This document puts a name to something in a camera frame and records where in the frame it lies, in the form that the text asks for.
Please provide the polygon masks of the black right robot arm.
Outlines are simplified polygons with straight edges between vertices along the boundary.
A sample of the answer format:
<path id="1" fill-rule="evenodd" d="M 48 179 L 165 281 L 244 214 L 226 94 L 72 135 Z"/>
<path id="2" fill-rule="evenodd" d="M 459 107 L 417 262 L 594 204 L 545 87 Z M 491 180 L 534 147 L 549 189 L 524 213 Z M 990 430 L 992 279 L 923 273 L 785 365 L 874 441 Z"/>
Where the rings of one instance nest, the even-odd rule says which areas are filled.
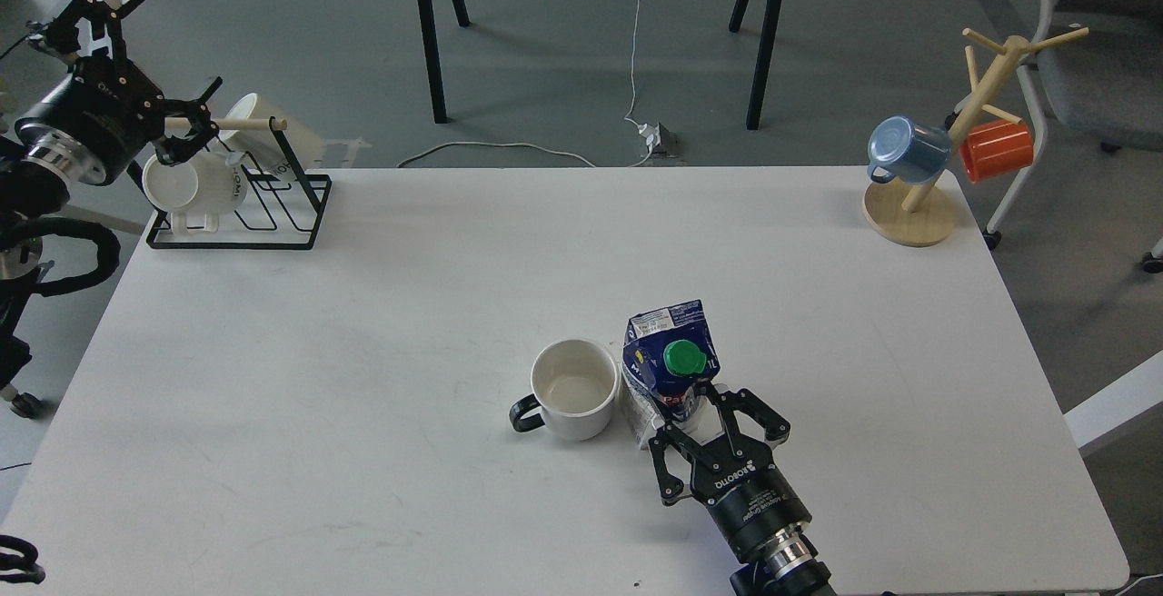
<path id="1" fill-rule="evenodd" d="M 698 383 L 694 393 L 716 410 L 721 433 L 695 442 L 677 423 L 664 423 L 648 444 L 661 503 L 693 498 L 705 508 L 741 565 L 732 574 L 739 595 L 832 595 L 832 574 L 805 530 L 809 510 L 773 459 L 790 424 L 743 389 L 722 392 Z"/>

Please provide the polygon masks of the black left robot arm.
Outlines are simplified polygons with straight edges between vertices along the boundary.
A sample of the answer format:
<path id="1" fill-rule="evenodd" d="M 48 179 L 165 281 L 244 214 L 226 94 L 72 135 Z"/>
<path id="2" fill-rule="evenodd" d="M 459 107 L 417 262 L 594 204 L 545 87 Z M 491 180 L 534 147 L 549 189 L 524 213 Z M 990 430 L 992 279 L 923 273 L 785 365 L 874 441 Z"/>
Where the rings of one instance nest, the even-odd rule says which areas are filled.
<path id="1" fill-rule="evenodd" d="M 145 146 L 158 161 L 178 165 L 195 157 L 219 132 L 207 106 L 215 79 L 193 100 L 169 99 L 128 57 L 122 21 L 145 0 L 71 0 L 49 22 L 30 24 L 29 44 L 66 65 L 65 78 L 14 125 L 3 139 L 1 249 L 3 249 L 3 399 L 21 417 L 37 417 L 42 403 L 13 385 L 33 360 L 15 335 L 33 295 L 67 295 L 108 281 L 121 244 L 104 224 L 63 217 L 72 186 L 108 185 Z M 90 241 L 97 267 L 47 281 L 41 258 L 47 236 Z"/>

